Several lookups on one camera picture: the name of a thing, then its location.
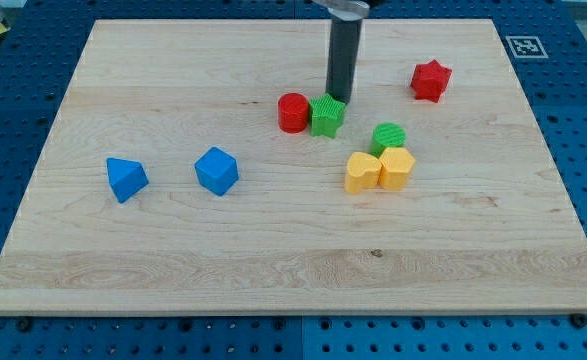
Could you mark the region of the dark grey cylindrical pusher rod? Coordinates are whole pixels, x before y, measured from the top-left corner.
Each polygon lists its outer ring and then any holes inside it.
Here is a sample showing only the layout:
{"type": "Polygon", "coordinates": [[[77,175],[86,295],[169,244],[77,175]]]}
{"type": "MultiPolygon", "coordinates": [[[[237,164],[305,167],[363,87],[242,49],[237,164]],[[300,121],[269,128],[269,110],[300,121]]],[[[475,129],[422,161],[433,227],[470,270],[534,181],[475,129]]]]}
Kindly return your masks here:
{"type": "Polygon", "coordinates": [[[351,99],[363,18],[334,11],[331,17],[325,90],[348,104],[351,99]]]}

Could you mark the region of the silver metal pusher mount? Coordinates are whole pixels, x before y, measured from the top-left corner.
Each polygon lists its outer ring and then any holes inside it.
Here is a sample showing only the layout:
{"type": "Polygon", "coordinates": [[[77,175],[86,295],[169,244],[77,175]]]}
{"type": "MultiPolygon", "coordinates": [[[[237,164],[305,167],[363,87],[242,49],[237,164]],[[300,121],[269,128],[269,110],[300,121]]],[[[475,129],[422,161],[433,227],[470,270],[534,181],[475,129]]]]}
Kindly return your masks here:
{"type": "Polygon", "coordinates": [[[341,20],[362,20],[369,15],[370,6],[364,1],[352,0],[312,0],[341,20]]]}

